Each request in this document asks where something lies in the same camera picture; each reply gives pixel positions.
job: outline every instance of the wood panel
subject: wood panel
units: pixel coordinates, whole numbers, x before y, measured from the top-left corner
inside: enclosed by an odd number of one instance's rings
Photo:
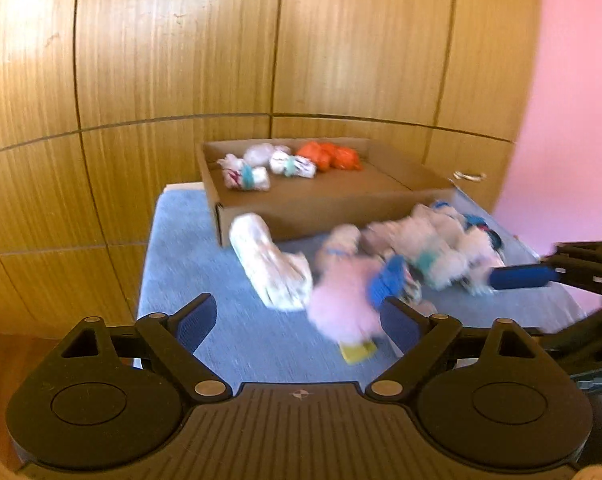
[[[74,0],[0,0],[0,148],[77,129]]]
[[[278,0],[79,0],[82,126],[270,107]]]
[[[482,182],[454,179],[454,183],[491,211],[499,198],[511,152],[512,144],[504,140],[434,130],[425,165],[447,178],[452,178],[455,171],[485,173]]]
[[[452,0],[283,0],[274,111],[432,124]]]
[[[516,138],[539,12],[540,0],[457,0],[438,126]]]
[[[47,335],[48,328],[34,320],[0,261],[0,333]]]
[[[272,137],[365,137],[394,146],[421,163],[430,128],[342,119],[275,117]]]
[[[0,253],[102,243],[79,134],[0,152]]]
[[[109,325],[132,316],[105,247],[1,256],[8,275],[36,320],[65,335],[86,316]]]
[[[88,172],[108,244],[146,242],[165,185],[201,180],[197,142],[264,139],[269,121],[267,116],[211,117],[85,132]]]
[[[0,335],[0,462],[11,470],[20,468],[22,464],[5,424],[5,410],[12,394],[57,343],[57,340]],[[0,474],[0,479],[8,478],[12,476]]]
[[[136,317],[145,264],[146,245],[114,245],[109,246],[110,258],[114,272],[123,289],[132,316]]]

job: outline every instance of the cardboard box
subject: cardboard box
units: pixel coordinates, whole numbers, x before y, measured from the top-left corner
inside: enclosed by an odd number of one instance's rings
[[[330,170],[315,178],[270,173],[269,191],[227,189],[223,184],[217,160],[227,153],[240,157],[249,146],[261,142],[285,144],[294,153],[309,140],[354,148],[363,170]],[[265,220],[273,240],[287,240],[329,232],[339,224],[364,227],[374,221],[396,220],[409,215],[417,202],[451,200],[455,192],[449,180],[370,139],[220,140],[198,144],[197,160],[217,239],[223,246],[229,245],[232,221],[248,212]]]

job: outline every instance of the gray-blue table surface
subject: gray-blue table surface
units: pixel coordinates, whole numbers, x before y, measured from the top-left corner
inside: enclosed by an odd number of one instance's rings
[[[453,205],[463,213],[486,218],[504,240],[506,264],[535,261],[529,249],[465,195],[459,192]],[[312,264],[324,237],[279,246],[284,251],[304,253]],[[232,248],[218,247],[204,191],[168,190],[156,205],[138,316],[156,311],[173,314],[202,292],[216,298],[218,319],[195,355],[235,392],[242,382],[358,381],[365,387],[396,361],[389,342],[380,340],[372,358],[347,365],[337,345],[313,328],[305,312],[265,308]],[[478,298],[460,285],[441,292],[425,288],[424,297],[439,312],[456,317],[466,326],[490,326],[496,317],[510,317],[521,326],[555,332],[584,316],[568,292],[556,283]]]

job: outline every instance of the metal pin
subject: metal pin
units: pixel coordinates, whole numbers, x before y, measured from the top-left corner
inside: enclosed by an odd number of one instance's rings
[[[225,384],[220,381],[201,381],[194,391],[204,397],[216,397],[225,393]]]
[[[403,391],[403,386],[396,381],[377,381],[370,389],[379,396],[394,397]]]

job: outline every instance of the cabinet handle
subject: cabinet handle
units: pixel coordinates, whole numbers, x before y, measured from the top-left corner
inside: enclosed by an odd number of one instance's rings
[[[485,180],[488,176],[485,173],[480,174],[467,174],[462,171],[455,171],[452,176],[457,180],[469,180],[470,182],[481,182]]]

